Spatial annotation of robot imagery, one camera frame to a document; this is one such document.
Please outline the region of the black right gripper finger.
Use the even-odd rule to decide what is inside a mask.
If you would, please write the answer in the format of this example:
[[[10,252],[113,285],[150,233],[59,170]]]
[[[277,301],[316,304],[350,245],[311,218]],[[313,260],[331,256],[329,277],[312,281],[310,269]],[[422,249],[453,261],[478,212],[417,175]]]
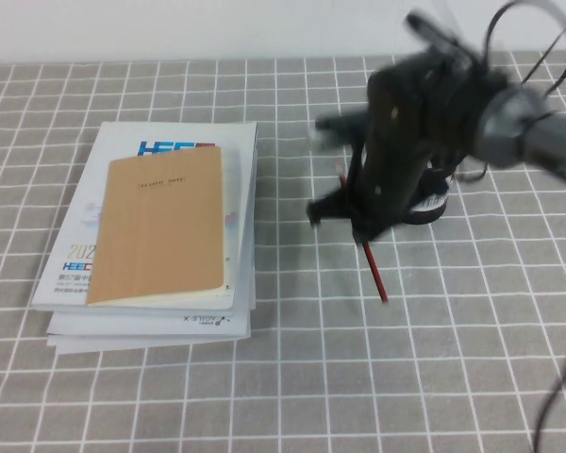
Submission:
[[[370,116],[367,110],[351,110],[319,117],[313,128],[315,147],[364,144]]]
[[[342,219],[354,222],[357,212],[354,209],[350,192],[346,188],[327,194],[323,198],[307,204],[307,217],[312,227],[317,227],[323,220]]]

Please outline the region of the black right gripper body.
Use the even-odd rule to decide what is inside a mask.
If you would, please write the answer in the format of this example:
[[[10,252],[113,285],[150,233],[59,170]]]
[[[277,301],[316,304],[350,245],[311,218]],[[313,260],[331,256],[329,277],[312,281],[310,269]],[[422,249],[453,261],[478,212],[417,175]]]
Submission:
[[[364,144],[353,145],[359,154],[351,163],[357,241],[444,214],[449,181],[465,156],[443,136],[447,110],[476,79],[476,64],[440,55],[410,56],[369,76],[368,132]]]

